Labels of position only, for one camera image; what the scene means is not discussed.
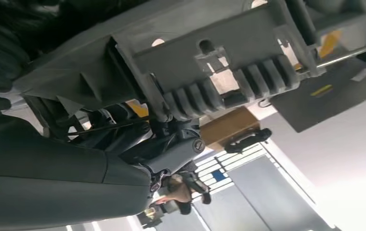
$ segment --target wire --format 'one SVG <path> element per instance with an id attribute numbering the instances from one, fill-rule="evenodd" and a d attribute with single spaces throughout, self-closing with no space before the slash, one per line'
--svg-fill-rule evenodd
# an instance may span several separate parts
<path id="1" fill-rule="evenodd" d="M 262 103 L 264 103 L 264 102 L 268 102 L 268 104 L 267 105 L 261 105 Z M 259 101 L 258 102 L 258 106 L 260 107 L 260 108 L 266 108 L 266 107 L 269 107 L 269 106 L 271 106 L 272 105 L 272 103 L 270 103 L 269 101 L 268 101 L 268 99 L 264 99 L 264 100 L 261 100 L 261 101 Z"/>
<path id="2" fill-rule="evenodd" d="M 122 128 L 122 127 L 127 127 L 136 123 L 142 123 L 145 122 L 149 119 L 151 119 L 151 116 L 145 116 L 145 117 L 141 117 L 138 119 L 131 119 L 128 121 L 124 121 L 118 124 L 112 124 L 112 125 L 108 125 L 108 126 L 104 126 L 101 128 L 92 128 L 86 131 L 78 131 L 78 132 L 70 132 L 67 134 L 67 136 L 77 136 L 77 135 L 82 135 L 82 134 L 86 134 L 86 133 L 90 133 L 90 132 L 94 132 L 94 131 L 106 131 L 106 130 L 114 130 L 114 129 L 118 129 L 118 128 Z"/>

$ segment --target person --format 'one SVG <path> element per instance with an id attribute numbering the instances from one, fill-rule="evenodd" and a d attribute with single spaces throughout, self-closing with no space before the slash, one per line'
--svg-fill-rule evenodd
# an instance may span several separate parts
<path id="1" fill-rule="evenodd" d="M 175 201 L 182 215 L 188 215 L 192 209 L 192 193 L 201 194 L 202 203 L 211 203 L 210 188 L 205 185 L 196 174 L 197 166 L 193 161 L 179 169 L 175 174 L 167 177 L 163 181 L 163 187 L 168 193 L 155 200 L 156 205 L 161 205 L 168 201 Z"/>

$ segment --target yellow sticker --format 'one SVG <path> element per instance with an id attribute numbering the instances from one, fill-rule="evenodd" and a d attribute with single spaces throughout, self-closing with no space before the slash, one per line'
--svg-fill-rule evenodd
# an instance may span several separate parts
<path id="1" fill-rule="evenodd" d="M 323 92 L 325 92 L 325 91 L 327 91 L 327 90 L 329 90 L 329 89 L 331 89 L 331 88 L 332 88 L 332 85 L 328 84 L 328 85 L 326 85 L 326 86 L 321 87 L 319 90 L 317 90 L 317 91 L 315 91 L 315 92 L 311 93 L 311 96 L 317 96 L 317 95 L 319 95 L 320 93 L 323 93 Z"/>

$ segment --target black fabric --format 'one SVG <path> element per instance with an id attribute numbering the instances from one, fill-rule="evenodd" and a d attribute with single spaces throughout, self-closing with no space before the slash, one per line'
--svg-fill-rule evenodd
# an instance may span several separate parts
<path id="1" fill-rule="evenodd" d="M 177 206 L 179 207 L 180 213 L 182 215 L 189 215 L 190 212 L 192 211 L 192 202 L 179 202 L 179 201 L 175 201 Z"/>
<path id="2" fill-rule="evenodd" d="M 0 0 L 0 25 L 36 57 L 145 0 Z"/>

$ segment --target hole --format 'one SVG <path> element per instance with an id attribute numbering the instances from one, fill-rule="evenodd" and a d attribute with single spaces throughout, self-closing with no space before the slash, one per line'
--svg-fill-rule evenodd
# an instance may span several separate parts
<path id="1" fill-rule="evenodd" d="M 228 61 L 224 56 L 219 58 L 219 61 L 224 67 L 228 67 Z"/>
<path id="2" fill-rule="evenodd" d="M 267 0 L 254 0 L 254 1 L 252 1 L 251 9 L 257 8 L 257 7 L 265 5 L 267 3 L 268 3 Z"/>
<path id="3" fill-rule="evenodd" d="M 237 80 L 234 78 L 233 72 L 230 69 L 213 74 L 210 79 L 220 95 L 232 90 L 240 89 Z"/>
<path id="4" fill-rule="evenodd" d="M 210 40 L 203 40 L 198 44 L 198 46 L 203 54 L 208 54 L 212 51 L 215 51 L 214 45 Z"/>
<path id="5" fill-rule="evenodd" d="M 160 45 L 162 43 L 165 43 L 165 41 L 163 39 L 161 39 L 161 38 L 158 38 L 155 41 L 153 41 L 152 47 L 158 46 L 158 45 Z"/>
<path id="6" fill-rule="evenodd" d="M 267 0 L 246 0 L 243 4 L 243 11 L 248 11 L 259 6 L 267 4 Z"/>
<path id="7" fill-rule="evenodd" d="M 291 44 L 288 41 L 282 41 L 278 39 L 278 44 L 281 46 L 282 52 L 288 57 L 289 61 L 293 66 L 299 64 L 297 56 L 295 55 L 294 50 L 292 49 Z"/>

